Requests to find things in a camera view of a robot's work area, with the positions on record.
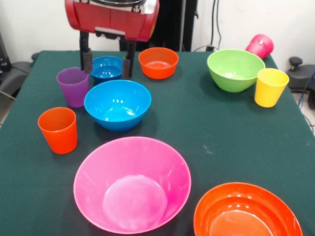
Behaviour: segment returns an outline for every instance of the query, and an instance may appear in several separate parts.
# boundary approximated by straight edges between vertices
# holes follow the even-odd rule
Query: floor
[[[13,100],[0,93],[0,128],[9,114]]]
[[[293,95],[296,103],[298,103],[302,94],[301,93],[293,93],[292,95]],[[303,104],[303,107],[301,108],[301,112],[309,120],[309,121],[307,121],[307,123],[310,125],[310,129],[313,131],[313,133],[315,135],[315,110],[309,109],[309,106],[307,104],[308,97],[309,97],[308,94],[304,95],[304,104]]]
[[[300,97],[301,97],[301,94],[300,93],[293,93],[293,97],[296,101],[296,103],[298,103]],[[305,94],[305,97],[304,97],[304,105],[301,109],[301,112],[309,119],[309,125],[310,125],[310,129],[313,131],[314,135],[315,135],[315,110],[311,110],[309,109],[308,107],[308,104],[307,104],[307,99],[308,99],[308,94]],[[2,124],[4,123],[5,121],[5,118],[6,116],[9,114],[10,112],[10,108],[13,104],[13,101],[4,96],[3,94],[0,93],[0,129],[2,127]]]

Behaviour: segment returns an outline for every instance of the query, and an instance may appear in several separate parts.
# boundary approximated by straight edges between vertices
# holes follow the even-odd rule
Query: blue bowl
[[[117,80],[122,76],[123,60],[117,57],[99,57],[93,59],[91,76],[98,82]]]
[[[84,99],[87,112],[99,125],[114,132],[135,127],[151,105],[151,94],[141,84],[112,80],[91,89]]]

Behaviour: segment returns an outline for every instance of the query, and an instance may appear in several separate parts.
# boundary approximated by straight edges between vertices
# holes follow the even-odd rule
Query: orange bowl
[[[290,208],[271,192],[247,183],[226,183],[199,201],[196,236],[302,236]]]
[[[152,79],[166,79],[176,70],[179,57],[168,48],[149,48],[139,54],[143,73]]]

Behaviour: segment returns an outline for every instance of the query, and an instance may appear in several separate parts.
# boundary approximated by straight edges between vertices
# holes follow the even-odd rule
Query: purple cup
[[[58,73],[57,81],[70,107],[84,106],[89,91],[89,74],[78,67],[67,68]]]

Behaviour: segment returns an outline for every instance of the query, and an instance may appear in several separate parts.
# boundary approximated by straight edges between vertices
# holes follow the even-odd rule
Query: table
[[[77,209],[75,173],[103,143],[147,136],[173,146],[187,161],[192,190],[170,223],[144,236],[191,236],[193,213],[202,195],[232,181],[264,187],[282,198],[299,219],[305,236],[315,234],[315,139],[291,93],[276,107],[253,100],[254,86],[228,93],[211,80],[209,53],[179,53],[175,75],[154,81],[135,63],[133,80],[152,94],[143,121],[126,133],[111,133],[84,108],[77,114],[78,147],[68,155],[50,151],[37,119],[45,110],[66,106],[56,82],[64,68],[79,66],[78,52],[42,52],[0,130],[0,232],[4,236],[109,236]],[[94,52],[94,57],[122,52]],[[271,58],[267,67],[275,67]]]

